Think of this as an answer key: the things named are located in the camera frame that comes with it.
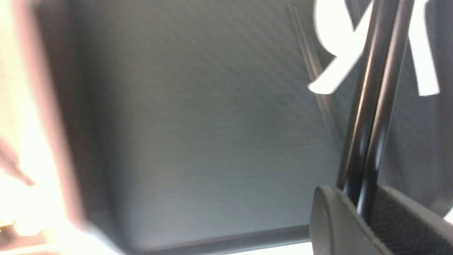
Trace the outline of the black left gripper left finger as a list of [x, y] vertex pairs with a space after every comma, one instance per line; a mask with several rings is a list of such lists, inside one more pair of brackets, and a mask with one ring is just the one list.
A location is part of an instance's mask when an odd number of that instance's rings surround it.
[[316, 187], [309, 234], [314, 255], [393, 254], [335, 187]]

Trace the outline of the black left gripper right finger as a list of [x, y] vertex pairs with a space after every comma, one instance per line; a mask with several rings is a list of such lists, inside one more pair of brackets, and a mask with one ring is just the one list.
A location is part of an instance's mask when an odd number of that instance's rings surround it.
[[452, 224], [390, 187], [378, 187], [369, 226], [392, 255], [451, 255]]

